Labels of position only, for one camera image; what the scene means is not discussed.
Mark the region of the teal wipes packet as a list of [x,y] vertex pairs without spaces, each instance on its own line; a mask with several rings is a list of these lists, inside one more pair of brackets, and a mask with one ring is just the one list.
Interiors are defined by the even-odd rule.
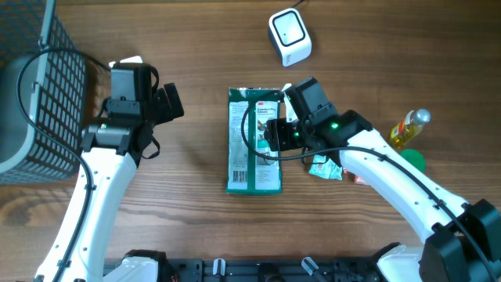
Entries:
[[343,179],[343,168],[338,166],[327,156],[315,155],[308,173],[322,179]]

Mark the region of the orange Kleenex tissue pack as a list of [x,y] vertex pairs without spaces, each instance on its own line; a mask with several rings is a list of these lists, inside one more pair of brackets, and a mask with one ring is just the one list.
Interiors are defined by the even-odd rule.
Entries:
[[365,185],[365,186],[369,185],[367,181],[365,181],[364,179],[362,179],[358,175],[354,176],[354,183],[359,184],[359,185]]

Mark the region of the yellow Vim dish soap bottle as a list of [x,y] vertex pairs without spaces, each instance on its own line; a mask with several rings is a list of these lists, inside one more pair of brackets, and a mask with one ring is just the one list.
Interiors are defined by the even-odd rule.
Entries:
[[402,148],[417,136],[424,126],[431,121],[431,113],[424,108],[411,110],[388,135],[388,143],[396,149]]

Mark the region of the green lid jar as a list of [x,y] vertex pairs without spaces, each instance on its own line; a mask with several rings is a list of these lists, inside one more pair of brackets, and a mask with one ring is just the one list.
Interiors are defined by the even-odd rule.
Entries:
[[425,172],[427,163],[424,156],[413,149],[406,149],[400,152],[402,158],[408,161],[411,165],[413,165],[420,172]]

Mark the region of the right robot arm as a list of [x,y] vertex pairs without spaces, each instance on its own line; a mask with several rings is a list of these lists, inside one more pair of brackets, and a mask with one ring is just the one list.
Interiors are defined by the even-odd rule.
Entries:
[[361,177],[391,204],[422,241],[396,244],[376,260],[387,281],[497,281],[500,213],[482,199],[470,204],[447,191],[393,150],[360,114],[339,114],[313,77],[279,98],[294,112],[271,120],[265,138],[273,151],[308,149]]

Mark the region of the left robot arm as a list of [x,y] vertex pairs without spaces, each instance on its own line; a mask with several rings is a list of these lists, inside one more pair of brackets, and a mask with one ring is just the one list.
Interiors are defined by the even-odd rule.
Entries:
[[56,239],[35,274],[36,281],[172,281],[176,272],[162,251],[132,250],[104,272],[117,212],[143,151],[160,144],[156,126],[184,114],[175,84],[159,86],[147,63],[115,63],[111,96],[82,132],[81,168]]

